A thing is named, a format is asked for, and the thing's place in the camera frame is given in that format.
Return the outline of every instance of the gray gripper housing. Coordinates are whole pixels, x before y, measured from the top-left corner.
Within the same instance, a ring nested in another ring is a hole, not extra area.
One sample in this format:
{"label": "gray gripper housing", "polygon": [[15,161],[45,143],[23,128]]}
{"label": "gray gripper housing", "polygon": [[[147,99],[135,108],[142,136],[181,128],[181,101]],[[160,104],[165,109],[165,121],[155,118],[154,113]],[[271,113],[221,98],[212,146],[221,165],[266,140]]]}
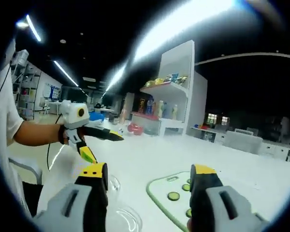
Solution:
{"label": "gray gripper housing", "polygon": [[[191,207],[193,231],[261,232],[269,224],[260,215],[253,214],[250,202],[232,187],[207,188],[205,192],[207,197],[201,207]],[[201,208],[210,210],[197,212]],[[194,218],[194,214],[202,213],[205,213],[204,218]]]}
{"label": "gray gripper housing", "polygon": [[44,232],[83,232],[84,212],[90,186],[68,184],[33,218]]}

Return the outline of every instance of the white table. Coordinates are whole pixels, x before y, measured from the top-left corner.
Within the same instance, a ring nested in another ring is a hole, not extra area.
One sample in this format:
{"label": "white table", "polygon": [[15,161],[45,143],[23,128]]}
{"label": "white table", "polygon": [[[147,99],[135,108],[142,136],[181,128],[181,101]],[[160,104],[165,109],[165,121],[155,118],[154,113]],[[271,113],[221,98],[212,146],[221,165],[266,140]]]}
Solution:
{"label": "white table", "polygon": [[[150,137],[126,135],[121,142],[86,137],[99,161],[108,164],[109,173],[121,183],[120,200],[136,210],[144,232],[180,232],[155,205],[146,185],[155,178],[189,171],[194,163],[204,164],[243,182],[236,190],[254,205],[265,219],[272,220],[290,196],[290,162],[261,157],[191,136]],[[38,205],[47,208],[48,200],[65,184],[73,182],[87,165],[69,147],[55,157]]]}
{"label": "white table", "polygon": [[113,113],[114,112],[114,110],[106,109],[106,108],[95,108],[95,111],[103,111],[103,112],[109,112],[109,113]]}
{"label": "white table", "polygon": [[57,113],[57,116],[59,115],[59,107],[61,105],[61,102],[58,102],[58,101],[49,101],[48,102],[48,105],[51,106],[51,105],[55,105],[56,106],[56,113]]}

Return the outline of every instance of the window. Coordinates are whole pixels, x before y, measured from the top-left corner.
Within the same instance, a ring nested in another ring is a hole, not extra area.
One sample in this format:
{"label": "window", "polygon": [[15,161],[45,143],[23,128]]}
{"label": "window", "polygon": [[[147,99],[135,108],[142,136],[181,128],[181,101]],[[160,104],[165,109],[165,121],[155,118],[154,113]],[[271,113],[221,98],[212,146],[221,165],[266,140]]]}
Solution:
{"label": "window", "polygon": [[230,120],[230,118],[222,116],[221,124],[227,125],[229,123],[229,120]]}
{"label": "window", "polygon": [[217,115],[208,114],[207,123],[216,124],[216,121],[217,121]]}

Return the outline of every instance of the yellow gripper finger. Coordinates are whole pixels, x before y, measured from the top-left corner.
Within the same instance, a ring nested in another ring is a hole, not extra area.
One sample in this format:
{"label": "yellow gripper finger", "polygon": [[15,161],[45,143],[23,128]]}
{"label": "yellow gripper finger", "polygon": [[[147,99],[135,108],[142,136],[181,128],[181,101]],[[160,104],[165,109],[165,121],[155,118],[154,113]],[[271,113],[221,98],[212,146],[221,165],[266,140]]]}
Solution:
{"label": "yellow gripper finger", "polygon": [[94,164],[97,163],[97,159],[95,158],[89,147],[83,146],[79,148],[79,154],[84,160]]}

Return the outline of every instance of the fluorescent light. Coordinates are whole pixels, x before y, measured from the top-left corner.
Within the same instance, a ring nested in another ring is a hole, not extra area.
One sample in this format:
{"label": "fluorescent light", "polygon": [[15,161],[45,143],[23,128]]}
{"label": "fluorescent light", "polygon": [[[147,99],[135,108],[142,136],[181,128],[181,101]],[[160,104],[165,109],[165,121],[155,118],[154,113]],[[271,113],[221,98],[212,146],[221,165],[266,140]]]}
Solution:
{"label": "fluorescent light", "polygon": [[16,23],[16,26],[17,26],[18,28],[23,29],[23,28],[27,28],[27,27],[29,27],[29,24],[28,24],[28,23],[24,23],[24,22],[17,22],[17,23]]}
{"label": "fluorescent light", "polygon": [[84,77],[84,76],[83,76],[83,80],[84,80],[84,81],[90,81],[90,82],[96,82],[96,79],[94,79],[94,78],[89,78],[89,77]]}
{"label": "fluorescent light", "polygon": [[111,83],[109,84],[105,92],[107,92],[122,77],[126,66],[127,66],[127,63],[124,63],[124,65],[116,72],[116,74],[114,75],[113,79],[111,80]]}
{"label": "fluorescent light", "polygon": [[103,93],[102,97],[100,99],[102,99],[105,96],[106,92]]}
{"label": "fluorescent light", "polygon": [[64,71],[64,69],[60,66],[60,64],[58,64],[57,61],[54,60],[54,63],[57,65],[57,67],[70,79],[70,81],[73,82],[73,84],[76,85],[76,87],[78,87],[78,84],[67,74],[66,71]]}
{"label": "fluorescent light", "polygon": [[184,30],[230,9],[235,0],[191,0],[157,23],[141,40],[133,62],[150,54]]}
{"label": "fluorescent light", "polygon": [[32,21],[31,21],[31,19],[30,19],[30,17],[29,17],[29,14],[26,16],[26,20],[27,20],[27,22],[28,22],[28,24],[29,24],[29,27],[31,28],[31,30],[32,30],[32,32],[33,32],[35,38],[37,38],[37,40],[38,40],[39,42],[41,42],[41,38],[40,38],[40,36],[38,35],[36,29],[34,28],[34,25],[33,25]]}

